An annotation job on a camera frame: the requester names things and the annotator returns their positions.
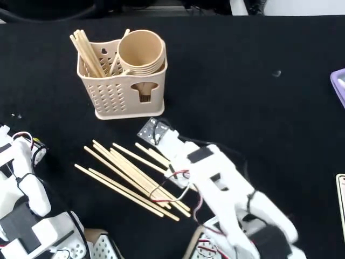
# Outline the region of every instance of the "red wire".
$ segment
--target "red wire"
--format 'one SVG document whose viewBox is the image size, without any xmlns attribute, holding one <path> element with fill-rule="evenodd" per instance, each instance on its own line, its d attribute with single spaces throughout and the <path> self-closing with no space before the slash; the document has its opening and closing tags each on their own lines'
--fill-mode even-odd
<svg viewBox="0 0 345 259">
<path fill-rule="evenodd" d="M 213 249 L 208 248 L 208 247 L 198 246 L 197 248 L 201 248 L 201 249 L 204 249 L 204 250 L 209 251 L 209 252 L 214 252 L 214 253 L 217 252 L 216 250 L 213 250 Z"/>
</svg>

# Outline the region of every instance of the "beige plastic caddy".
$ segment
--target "beige plastic caddy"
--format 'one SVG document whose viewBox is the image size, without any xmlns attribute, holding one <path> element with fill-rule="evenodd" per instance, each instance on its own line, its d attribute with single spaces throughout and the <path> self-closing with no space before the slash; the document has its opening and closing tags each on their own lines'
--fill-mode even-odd
<svg viewBox="0 0 345 259">
<path fill-rule="evenodd" d="M 165 43 L 157 34 L 146 30 L 133 31 L 122 39 L 91 43 L 91 47 L 105 74 L 111 70 L 118 47 L 120 50 L 115 72 L 104 78 L 95 77 L 78 54 L 77 74 L 99 119 L 151 117 L 164 112 L 168 62 Z"/>
</svg>

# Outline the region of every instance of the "white wire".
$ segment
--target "white wire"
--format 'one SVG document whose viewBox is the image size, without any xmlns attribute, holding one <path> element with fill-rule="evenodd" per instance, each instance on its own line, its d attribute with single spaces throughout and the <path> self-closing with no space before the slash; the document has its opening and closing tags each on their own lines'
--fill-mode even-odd
<svg viewBox="0 0 345 259">
<path fill-rule="evenodd" d="M 30 147 L 32 147 L 32 146 L 33 146 L 33 137 L 32 137 L 32 135 L 31 135 L 29 132 L 27 132 L 27 131 L 19 131 L 19 132 L 15 133 L 15 134 L 12 136 L 12 139 L 15 140 L 16 137 L 21 136 L 21 135 L 28 135 L 28 136 L 29 136 L 29 138 L 30 138 Z"/>
<path fill-rule="evenodd" d="M 188 192 L 190 186 L 191 186 L 191 183 L 189 183 L 189 184 L 187 185 L 187 187 L 185 188 L 185 190 L 183 191 L 183 193 L 181 194 L 180 197 L 178 197 L 177 199 L 168 200 L 168 201 L 169 201 L 169 202 L 174 202 L 174 201 L 179 201 L 179 200 L 183 199 L 183 197 L 184 197 L 184 196 L 186 195 L 186 193 Z"/>
</svg>

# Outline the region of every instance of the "paper cup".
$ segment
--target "paper cup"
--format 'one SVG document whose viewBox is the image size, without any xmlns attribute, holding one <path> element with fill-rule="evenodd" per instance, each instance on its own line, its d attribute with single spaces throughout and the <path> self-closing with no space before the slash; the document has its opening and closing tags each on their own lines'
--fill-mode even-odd
<svg viewBox="0 0 345 259">
<path fill-rule="evenodd" d="M 153 73 L 164 62 L 164 42 L 152 31 L 133 31 L 121 39 L 118 54 L 125 70 Z"/>
</svg>

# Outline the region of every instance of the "purple container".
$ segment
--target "purple container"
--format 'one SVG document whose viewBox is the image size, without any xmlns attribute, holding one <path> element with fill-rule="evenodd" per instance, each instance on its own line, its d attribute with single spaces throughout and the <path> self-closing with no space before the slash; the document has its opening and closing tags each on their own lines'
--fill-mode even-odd
<svg viewBox="0 0 345 259">
<path fill-rule="evenodd" d="M 330 81 L 345 108 L 345 69 L 340 69 L 330 75 Z"/>
</svg>

